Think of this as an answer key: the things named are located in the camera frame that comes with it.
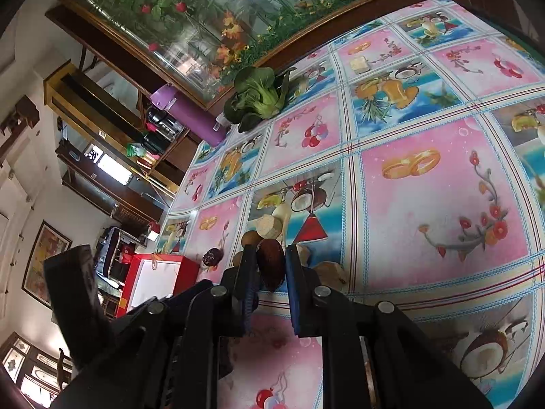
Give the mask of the brown date fruit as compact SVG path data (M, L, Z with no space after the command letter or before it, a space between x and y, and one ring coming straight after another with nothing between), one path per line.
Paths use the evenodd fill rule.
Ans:
M286 275L284 249L275 239L263 239L257 247L256 262L265 288L274 293Z

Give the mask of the beige hexagonal cake piece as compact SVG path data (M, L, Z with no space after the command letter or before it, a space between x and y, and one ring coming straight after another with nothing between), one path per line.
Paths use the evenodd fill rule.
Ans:
M322 261L312 269L318 274L322 285L341 293L348 291L348 276L339 263Z

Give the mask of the dark red jujube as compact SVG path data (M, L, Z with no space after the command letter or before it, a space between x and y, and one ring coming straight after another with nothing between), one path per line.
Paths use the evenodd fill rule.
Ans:
M207 268L215 268L220 261L223 259L223 250L218 247L213 247L209 249L202 256L202 264Z

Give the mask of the brown longan fruit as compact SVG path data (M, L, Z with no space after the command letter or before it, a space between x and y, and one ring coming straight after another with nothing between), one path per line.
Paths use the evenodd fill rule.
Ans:
M262 237L255 230L247 231L243 234L241 238L241 246L258 246L261 242Z

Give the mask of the red white tray box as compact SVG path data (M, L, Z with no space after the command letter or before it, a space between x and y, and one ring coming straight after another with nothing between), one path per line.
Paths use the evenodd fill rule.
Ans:
M188 290L195 284L199 270L196 262L184 256L135 255L131 259L115 317L123 317L152 297L176 296Z

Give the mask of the purple thermos bottle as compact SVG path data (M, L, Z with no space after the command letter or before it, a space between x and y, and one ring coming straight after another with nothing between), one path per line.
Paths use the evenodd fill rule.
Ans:
M154 92L150 99L157 109L173 116L210 146L216 147L224 142L226 128L218 123L211 113L199 107L176 87L165 84Z

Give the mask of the colourful patterned tablecloth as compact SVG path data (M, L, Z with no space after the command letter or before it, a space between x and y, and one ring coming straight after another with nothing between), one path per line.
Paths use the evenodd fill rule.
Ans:
M365 56L370 71L349 61ZM544 55L452 0L332 40L294 67L287 105L201 144L156 251L219 282L269 214L353 301L393 302L496 408L544 355Z

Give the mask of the green bok choy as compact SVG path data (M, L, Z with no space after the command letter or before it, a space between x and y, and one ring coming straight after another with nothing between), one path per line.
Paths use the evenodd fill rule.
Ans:
M286 106L293 70L290 67L276 75L270 67L241 69L235 78L235 92L223 106L224 117L239 133L245 133L279 115Z

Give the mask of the small butter cube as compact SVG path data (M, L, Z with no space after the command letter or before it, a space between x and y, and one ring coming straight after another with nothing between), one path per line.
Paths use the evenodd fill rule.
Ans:
M365 56L358 56L351 59L349 65L356 75L361 75L370 71L370 64Z

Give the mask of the flower glass partition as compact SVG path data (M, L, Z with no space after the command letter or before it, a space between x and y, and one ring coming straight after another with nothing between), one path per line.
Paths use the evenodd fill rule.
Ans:
M50 18L151 94L170 83L209 108L246 65L282 69L388 0L57 0Z

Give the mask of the framed wall painting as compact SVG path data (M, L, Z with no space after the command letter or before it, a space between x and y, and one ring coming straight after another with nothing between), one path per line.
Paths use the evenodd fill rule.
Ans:
M44 262L65 252L71 246L70 238L57 231L51 224L42 221L30 250L21 288L43 306L51 308L44 276Z

